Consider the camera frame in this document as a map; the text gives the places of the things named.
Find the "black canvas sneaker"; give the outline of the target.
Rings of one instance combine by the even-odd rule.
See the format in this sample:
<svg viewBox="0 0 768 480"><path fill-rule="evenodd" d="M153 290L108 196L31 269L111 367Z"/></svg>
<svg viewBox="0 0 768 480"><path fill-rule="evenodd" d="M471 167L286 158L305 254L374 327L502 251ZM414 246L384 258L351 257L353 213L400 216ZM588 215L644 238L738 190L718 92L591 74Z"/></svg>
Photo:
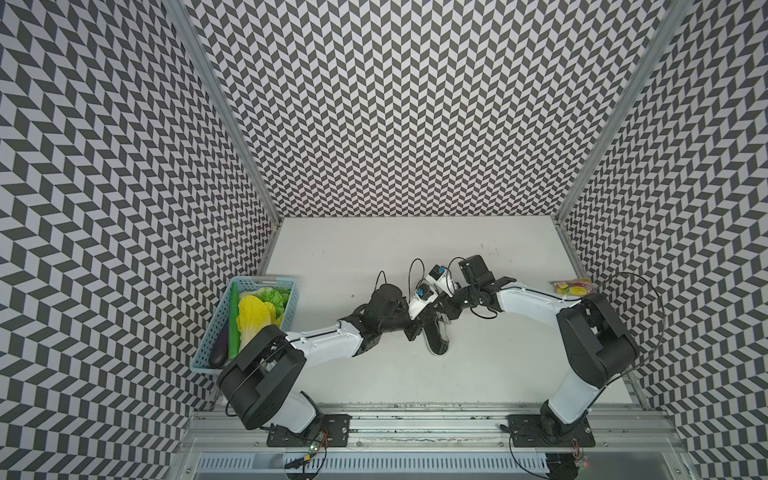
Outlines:
<svg viewBox="0 0 768 480"><path fill-rule="evenodd" d="M433 319L436 311L433 307L427 307L421 312L419 318L423 322L423 333L429 350L434 355L442 356L447 353L450 341L449 338L443 341L434 329Z"/></svg>

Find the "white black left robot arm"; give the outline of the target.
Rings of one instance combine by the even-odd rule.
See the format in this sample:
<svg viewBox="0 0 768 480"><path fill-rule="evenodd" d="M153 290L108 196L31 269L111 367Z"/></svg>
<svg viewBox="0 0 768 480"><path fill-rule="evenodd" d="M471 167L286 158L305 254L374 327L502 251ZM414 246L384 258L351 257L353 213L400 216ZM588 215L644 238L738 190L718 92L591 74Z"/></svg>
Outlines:
<svg viewBox="0 0 768 480"><path fill-rule="evenodd" d="M428 305L409 304L398 287L386 283L330 327L284 332L267 326L217 379L225 414L238 418L248 430L275 425L312 437L321 428L322 412L308 394L294 388L300 374L332 360L360 356L377 346L385 333L402 331L413 340L433 316Z"/></svg>

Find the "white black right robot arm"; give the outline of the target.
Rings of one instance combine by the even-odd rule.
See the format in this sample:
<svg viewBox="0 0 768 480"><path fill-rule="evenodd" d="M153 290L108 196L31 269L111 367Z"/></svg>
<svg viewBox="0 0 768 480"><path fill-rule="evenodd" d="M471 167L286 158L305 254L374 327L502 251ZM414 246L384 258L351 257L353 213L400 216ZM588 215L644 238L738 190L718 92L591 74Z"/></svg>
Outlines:
<svg viewBox="0 0 768 480"><path fill-rule="evenodd" d="M512 277L495 278L483 258L459 259L465 284L447 266L436 265L426 279L444 295L445 315L454 320L464 310L484 307L494 316L506 312L555 328L569 371L540 409L540 430L550 442L584 420L588 410L614 380L638 359L639 346L607 298L594 291L581 297L556 295L523 285Z"/></svg>

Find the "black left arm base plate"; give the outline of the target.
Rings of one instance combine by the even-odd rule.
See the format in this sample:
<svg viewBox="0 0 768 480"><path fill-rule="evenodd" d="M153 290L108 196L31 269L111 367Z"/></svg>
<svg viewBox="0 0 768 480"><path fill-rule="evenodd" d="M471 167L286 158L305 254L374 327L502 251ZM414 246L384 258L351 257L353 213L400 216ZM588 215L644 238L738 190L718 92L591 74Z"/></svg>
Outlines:
<svg viewBox="0 0 768 480"><path fill-rule="evenodd" d="M322 414L301 433L293 433L286 427L272 425L268 431L268 447L309 447L325 441L328 447L348 445L352 417L348 414Z"/></svg>

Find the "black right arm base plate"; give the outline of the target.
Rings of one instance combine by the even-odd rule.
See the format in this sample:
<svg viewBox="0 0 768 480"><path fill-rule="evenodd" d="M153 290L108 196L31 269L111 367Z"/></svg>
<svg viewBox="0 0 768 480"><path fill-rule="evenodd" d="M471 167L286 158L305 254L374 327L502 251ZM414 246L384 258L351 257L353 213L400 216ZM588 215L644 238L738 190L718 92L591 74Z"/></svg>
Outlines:
<svg viewBox="0 0 768 480"><path fill-rule="evenodd" d="M510 414L506 417L512 444L519 448L595 447L596 440L586 416L572 424L562 424L557 417Z"/></svg>

